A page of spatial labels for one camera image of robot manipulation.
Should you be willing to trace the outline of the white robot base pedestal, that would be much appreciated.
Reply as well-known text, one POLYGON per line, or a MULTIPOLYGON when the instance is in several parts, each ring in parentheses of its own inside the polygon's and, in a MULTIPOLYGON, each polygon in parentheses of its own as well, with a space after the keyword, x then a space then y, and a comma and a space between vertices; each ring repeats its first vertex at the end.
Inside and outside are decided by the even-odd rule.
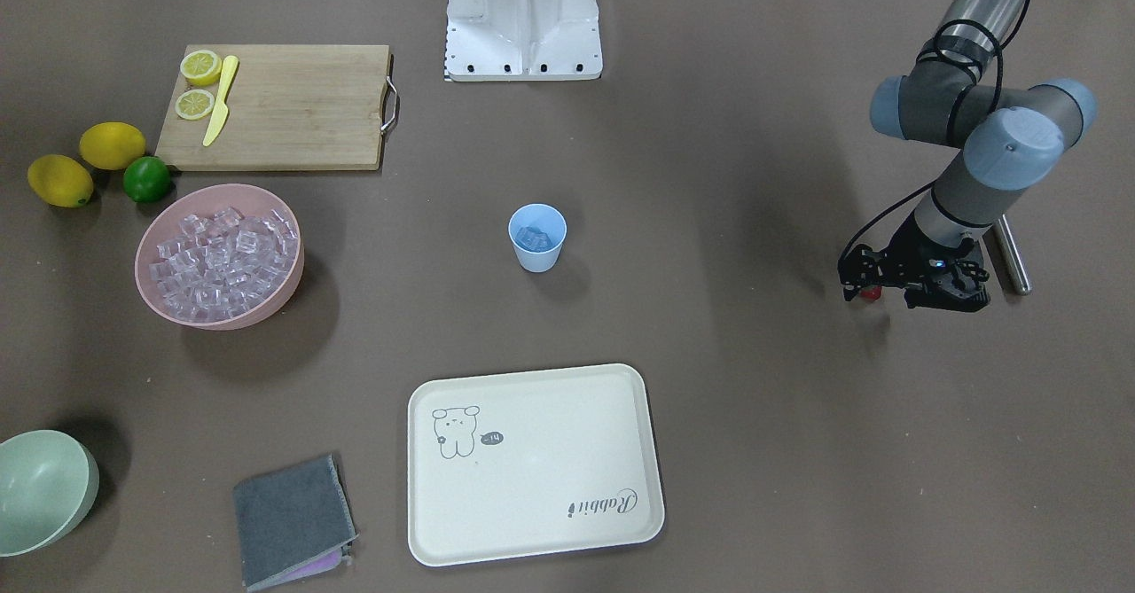
POLYGON ((447 0, 451 82, 598 80, 599 0, 447 0))

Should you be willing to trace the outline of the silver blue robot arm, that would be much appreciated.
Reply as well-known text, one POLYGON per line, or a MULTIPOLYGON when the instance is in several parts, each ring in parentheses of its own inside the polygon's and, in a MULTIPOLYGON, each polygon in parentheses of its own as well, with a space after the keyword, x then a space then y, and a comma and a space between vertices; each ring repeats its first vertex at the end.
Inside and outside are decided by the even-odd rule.
POLYGON ((1029 0, 953 0, 908 75, 884 80, 869 108, 885 136, 957 150, 882 249, 855 235, 838 259, 850 301, 884 287, 909 308, 976 314, 990 301, 981 240, 1053 170, 1096 120, 1093 92, 1061 77, 1004 86, 1004 50, 1029 0))

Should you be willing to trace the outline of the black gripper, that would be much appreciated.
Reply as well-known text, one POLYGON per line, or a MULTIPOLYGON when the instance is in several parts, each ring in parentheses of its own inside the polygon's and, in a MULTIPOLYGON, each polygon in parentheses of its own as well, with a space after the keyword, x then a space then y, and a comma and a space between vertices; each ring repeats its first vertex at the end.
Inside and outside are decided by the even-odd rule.
POLYGON ((836 266, 846 301, 859 299, 872 285, 903 290, 908 308, 936 308, 977 314, 990 302, 982 249, 964 234, 957 247, 926 237, 909 215, 888 247, 875 251, 859 243, 836 266))

